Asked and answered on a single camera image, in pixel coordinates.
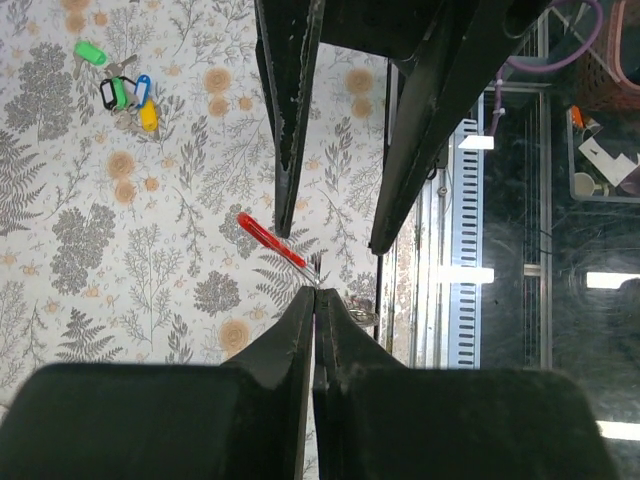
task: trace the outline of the key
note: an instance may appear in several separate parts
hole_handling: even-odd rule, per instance
[[[73,69],[73,79],[77,80],[78,78],[80,78],[80,70],[82,69],[82,64],[86,62],[86,60],[76,52],[73,52],[73,60],[76,62],[76,66]]]
[[[149,135],[148,132],[146,132],[140,125],[137,124],[135,114],[132,114],[127,110],[112,110],[111,114],[116,117],[115,127],[118,130]]]
[[[127,65],[130,65],[138,60],[138,55],[131,55],[129,58],[125,58],[120,63],[110,63],[104,69],[105,73],[109,78],[119,77],[122,75],[122,72],[126,68]]]

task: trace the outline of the yellow key tag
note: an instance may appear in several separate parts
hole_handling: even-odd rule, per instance
[[[147,98],[144,106],[140,109],[140,123],[147,132],[153,132],[158,128],[156,108],[150,98]]]

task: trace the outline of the orange object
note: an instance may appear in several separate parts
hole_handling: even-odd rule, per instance
[[[582,112],[575,105],[571,107],[571,120],[573,124],[580,128],[585,128],[584,118],[582,118]]]
[[[304,258],[278,240],[273,233],[268,231],[266,228],[261,227],[258,222],[251,217],[251,215],[245,212],[240,212],[237,220],[238,224],[262,245],[278,252],[284,258],[293,262],[297,267],[306,268],[307,262]]]

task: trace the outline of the red screwdriver handle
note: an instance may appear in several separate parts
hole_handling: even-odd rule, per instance
[[[278,252],[284,258],[291,260],[296,266],[300,268],[305,268],[307,266],[307,262],[304,258],[295,253],[280,240],[278,240],[276,236],[269,230],[261,227],[260,224],[258,224],[258,222],[256,222],[251,215],[245,212],[240,212],[237,219],[238,224],[242,228],[244,228],[249,233],[249,235],[258,240],[262,245]]]

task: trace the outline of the ventilation grille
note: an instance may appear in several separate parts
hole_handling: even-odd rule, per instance
[[[475,120],[463,120],[454,134],[452,165],[451,265],[482,266],[482,189],[484,155],[458,148],[469,135],[477,135]],[[481,285],[452,283],[449,318],[449,368],[480,366]]]

